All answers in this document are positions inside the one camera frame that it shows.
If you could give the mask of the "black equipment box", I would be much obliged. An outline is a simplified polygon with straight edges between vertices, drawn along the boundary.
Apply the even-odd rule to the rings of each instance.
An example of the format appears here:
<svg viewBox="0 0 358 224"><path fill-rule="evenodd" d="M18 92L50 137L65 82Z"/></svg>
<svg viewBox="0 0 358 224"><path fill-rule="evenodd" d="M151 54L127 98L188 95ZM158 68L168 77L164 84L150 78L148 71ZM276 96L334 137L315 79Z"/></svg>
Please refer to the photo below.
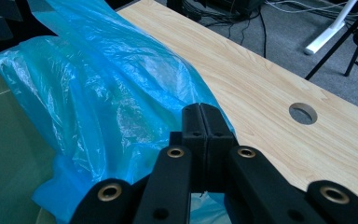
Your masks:
<svg viewBox="0 0 358 224"><path fill-rule="evenodd" d="M264 3L265 0L205 0L205 4L208 7L215 7L229 13L239 13L246 16L249 16Z"/></svg>

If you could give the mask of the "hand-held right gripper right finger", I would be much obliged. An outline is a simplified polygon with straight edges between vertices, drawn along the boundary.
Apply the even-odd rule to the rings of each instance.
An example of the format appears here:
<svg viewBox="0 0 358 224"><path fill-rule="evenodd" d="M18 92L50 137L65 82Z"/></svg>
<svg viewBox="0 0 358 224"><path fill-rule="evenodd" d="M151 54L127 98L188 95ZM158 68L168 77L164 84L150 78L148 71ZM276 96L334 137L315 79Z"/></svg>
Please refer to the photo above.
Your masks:
<svg viewBox="0 0 358 224"><path fill-rule="evenodd" d="M236 140L217 107L201 104L200 111L207 134L205 188L209 192L224 192L227 181L225 159Z"/></svg>

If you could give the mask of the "pale green plastic bin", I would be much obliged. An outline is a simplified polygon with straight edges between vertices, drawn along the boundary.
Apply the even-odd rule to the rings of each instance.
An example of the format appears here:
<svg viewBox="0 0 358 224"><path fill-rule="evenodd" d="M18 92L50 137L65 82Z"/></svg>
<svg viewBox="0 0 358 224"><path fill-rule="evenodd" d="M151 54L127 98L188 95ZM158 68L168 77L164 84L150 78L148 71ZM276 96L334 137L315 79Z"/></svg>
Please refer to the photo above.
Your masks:
<svg viewBox="0 0 358 224"><path fill-rule="evenodd" d="M33 200L52 178L54 151L24 114L0 76L0 224L55 224Z"/></svg>

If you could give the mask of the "white metal desk leg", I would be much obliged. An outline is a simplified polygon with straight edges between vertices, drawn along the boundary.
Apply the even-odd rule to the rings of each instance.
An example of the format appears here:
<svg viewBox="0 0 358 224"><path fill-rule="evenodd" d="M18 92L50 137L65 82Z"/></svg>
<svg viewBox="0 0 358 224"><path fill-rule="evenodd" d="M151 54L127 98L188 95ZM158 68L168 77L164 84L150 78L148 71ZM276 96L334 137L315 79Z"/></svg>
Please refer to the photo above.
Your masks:
<svg viewBox="0 0 358 224"><path fill-rule="evenodd" d="M358 0L348 0L336 19L304 48L304 53L313 55L319 51L345 25L346 17L357 2Z"/></svg>

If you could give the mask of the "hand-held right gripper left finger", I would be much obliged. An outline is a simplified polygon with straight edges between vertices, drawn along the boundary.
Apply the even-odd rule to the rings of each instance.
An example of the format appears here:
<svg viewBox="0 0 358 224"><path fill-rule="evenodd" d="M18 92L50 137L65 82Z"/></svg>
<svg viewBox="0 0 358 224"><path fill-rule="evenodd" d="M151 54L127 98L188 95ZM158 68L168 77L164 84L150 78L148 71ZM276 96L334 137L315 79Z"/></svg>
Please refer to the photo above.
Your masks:
<svg viewBox="0 0 358 224"><path fill-rule="evenodd" d="M182 110L182 130L171 132L169 145L187 147L192 156L191 191L204 192L204 156L206 130L200 104L188 105Z"/></svg>

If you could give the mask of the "blue plastic bag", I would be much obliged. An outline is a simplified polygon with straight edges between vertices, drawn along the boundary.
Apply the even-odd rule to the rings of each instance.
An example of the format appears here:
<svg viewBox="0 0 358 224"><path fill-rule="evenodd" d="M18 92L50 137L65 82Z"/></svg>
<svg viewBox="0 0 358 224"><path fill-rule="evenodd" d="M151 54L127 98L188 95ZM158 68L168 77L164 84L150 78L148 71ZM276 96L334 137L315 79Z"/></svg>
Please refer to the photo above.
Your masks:
<svg viewBox="0 0 358 224"><path fill-rule="evenodd" d="M216 100L185 59L104 0L30 0L48 34L0 52L0 75L54 149L34 201L69 224L90 188L148 175L187 105Z"/></svg>

